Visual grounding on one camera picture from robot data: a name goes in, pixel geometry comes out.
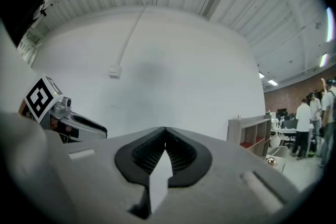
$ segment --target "white ceiling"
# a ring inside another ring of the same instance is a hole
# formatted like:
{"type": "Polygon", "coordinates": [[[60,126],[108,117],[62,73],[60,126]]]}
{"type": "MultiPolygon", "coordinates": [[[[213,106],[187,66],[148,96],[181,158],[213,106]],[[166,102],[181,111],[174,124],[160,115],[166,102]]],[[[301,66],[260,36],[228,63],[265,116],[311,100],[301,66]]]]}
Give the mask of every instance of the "white ceiling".
{"type": "MultiPolygon", "coordinates": [[[[264,91],[321,71],[320,57],[333,55],[335,46],[326,42],[327,13],[323,0],[143,0],[146,4],[183,9],[205,16],[245,36],[266,77],[264,91]]],[[[51,0],[47,16],[35,27],[44,36],[65,22],[98,10],[126,5],[142,5],[141,0],[51,0]]]]}

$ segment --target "wall outlet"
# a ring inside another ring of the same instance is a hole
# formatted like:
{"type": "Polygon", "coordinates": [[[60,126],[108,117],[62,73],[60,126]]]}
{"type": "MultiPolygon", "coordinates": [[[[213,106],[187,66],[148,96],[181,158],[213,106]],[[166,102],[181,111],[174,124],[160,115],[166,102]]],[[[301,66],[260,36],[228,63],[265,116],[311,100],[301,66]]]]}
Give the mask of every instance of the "wall outlet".
{"type": "Polygon", "coordinates": [[[120,65],[111,65],[108,71],[108,75],[111,78],[119,78],[121,74],[121,66],[120,65]]]}

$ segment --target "white wall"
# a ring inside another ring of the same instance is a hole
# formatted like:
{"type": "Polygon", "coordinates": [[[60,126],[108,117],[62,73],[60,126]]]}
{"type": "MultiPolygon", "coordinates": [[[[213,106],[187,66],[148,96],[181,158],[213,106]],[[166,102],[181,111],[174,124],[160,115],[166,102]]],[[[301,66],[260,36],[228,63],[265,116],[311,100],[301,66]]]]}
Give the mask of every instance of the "white wall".
{"type": "Polygon", "coordinates": [[[51,76],[75,112],[109,137],[174,126],[226,139],[227,123],[265,112],[247,41],[180,10],[147,7],[123,56],[107,75],[142,7],[76,19],[44,40],[33,69],[51,76]]]}

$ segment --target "black rubber frame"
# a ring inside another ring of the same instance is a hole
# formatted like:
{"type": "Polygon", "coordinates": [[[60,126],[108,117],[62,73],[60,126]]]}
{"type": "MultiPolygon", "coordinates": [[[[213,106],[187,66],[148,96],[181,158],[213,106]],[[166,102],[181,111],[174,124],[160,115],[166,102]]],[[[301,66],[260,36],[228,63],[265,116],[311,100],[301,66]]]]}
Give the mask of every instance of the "black rubber frame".
{"type": "Polygon", "coordinates": [[[167,151],[173,168],[168,187],[188,187],[198,182],[210,169],[212,156],[202,144],[170,127],[155,131],[121,147],[114,162],[129,182],[149,188],[149,177],[167,151]]]}

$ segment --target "red shelf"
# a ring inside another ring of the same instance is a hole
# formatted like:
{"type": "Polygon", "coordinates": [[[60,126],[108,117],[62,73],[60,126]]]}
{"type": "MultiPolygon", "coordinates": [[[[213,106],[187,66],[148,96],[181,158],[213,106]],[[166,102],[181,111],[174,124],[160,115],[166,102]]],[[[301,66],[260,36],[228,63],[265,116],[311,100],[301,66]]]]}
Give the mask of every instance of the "red shelf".
{"type": "Polygon", "coordinates": [[[246,143],[246,142],[242,142],[242,143],[240,143],[240,145],[241,145],[242,147],[244,147],[244,148],[249,148],[249,147],[252,147],[252,146],[253,146],[253,144],[246,143]]]}
{"type": "Polygon", "coordinates": [[[259,143],[261,140],[263,140],[264,138],[263,137],[257,137],[256,138],[256,144],[259,143]]]}

